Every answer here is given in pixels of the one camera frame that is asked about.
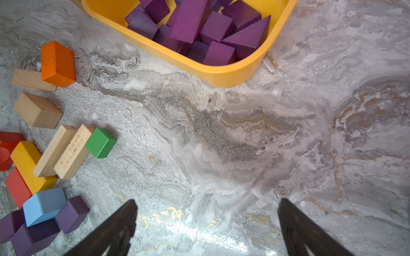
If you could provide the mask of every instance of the gray marble surface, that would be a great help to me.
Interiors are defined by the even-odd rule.
[[[12,106],[15,68],[40,47],[74,51],[77,82],[48,98],[60,124],[118,142],[58,180],[91,212],[37,255],[61,255],[126,200],[139,207],[130,255],[287,255],[289,198],[355,255],[409,255],[410,5],[299,0],[255,75],[219,89],[129,44],[67,0],[0,1],[0,130],[44,152],[56,130]],[[0,217],[16,206],[0,173]],[[14,255],[10,243],[1,255]]]

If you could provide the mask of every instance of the yellow plastic bin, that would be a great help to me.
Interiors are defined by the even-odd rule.
[[[231,88],[246,82],[255,73],[297,2],[297,0],[243,1],[258,10],[262,18],[272,15],[269,35],[252,55],[234,64],[221,67],[200,64],[127,29],[128,23],[125,17],[139,4],[138,0],[82,0],[82,5],[91,17],[116,29],[130,43],[215,87]],[[172,13],[175,9],[174,0],[166,0],[166,2]],[[170,16],[171,14],[168,14],[159,25],[165,24]]]

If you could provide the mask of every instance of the green block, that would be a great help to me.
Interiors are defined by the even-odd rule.
[[[111,151],[117,139],[105,128],[97,128],[90,139],[88,139],[85,147],[96,158],[105,158]]]

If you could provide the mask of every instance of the light blue block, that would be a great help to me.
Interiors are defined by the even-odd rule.
[[[53,188],[37,192],[23,203],[27,227],[53,219],[66,201],[63,188]]]

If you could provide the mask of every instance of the purple cube block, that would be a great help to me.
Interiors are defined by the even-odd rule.
[[[169,27],[174,26],[175,19],[178,16],[178,11],[179,11],[179,7],[176,7],[175,10],[172,12],[171,17],[169,17],[169,20],[166,22],[167,26]]]
[[[212,41],[221,42],[222,39],[233,34],[233,19],[217,12],[212,12],[201,29],[202,42],[210,45]]]
[[[224,8],[222,14],[233,18],[235,33],[262,19],[260,12],[242,0],[238,0]]]
[[[170,12],[165,0],[140,0],[140,2],[156,24]]]
[[[184,0],[170,38],[193,44],[209,14],[209,0]]]
[[[142,11],[137,10],[132,17],[128,28],[148,39],[153,39],[157,33],[159,27],[155,24],[150,17],[145,15]]]
[[[30,256],[47,248],[59,232],[54,219],[28,228],[23,224],[11,238],[11,244],[16,256]]]
[[[210,0],[210,10],[218,12],[221,9],[221,0]]]
[[[233,0],[221,0],[221,5],[227,7]]]
[[[254,53],[268,37],[271,16],[244,28],[243,30],[225,38],[222,42],[237,49],[238,60],[242,60]]]
[[[137,7],[134,8],[134,10],[132,10],[132,12],[130,12],[130,14],[127,15],[127,17],[125,18],[125,20],[128,22],[128,24],[131,22],[132,18],[136,15],[137,11],[140,10],[141,12],[143,12],[146,16],[149,17],[148,13],[145,11],[144,7],[142,7],[141,4],[137,5]]]
[[[55,217],[55,221],[60,229],[65,234],[68,234],[80,226],[89,212],[90,209],[78,195],[67,200],[66,204]]]
[[[195,41],[187,57],[196,62],[203,63],[208,49],[209,45],[206,43]]]
[[[203,61],[208,66],[224,66],[236,62],[235,48],[212,41]]]
[[[17,230],[25,223],[23,210],[12,211],[0,220],[0,244],[10,241]]]
[[[192,44],[181,42],[169,37],[171,33],[171,28],[167,25],[162,25],[158,36],[155,37],[154,41],[173,50],[179,54],[186,56],[192,47]]]

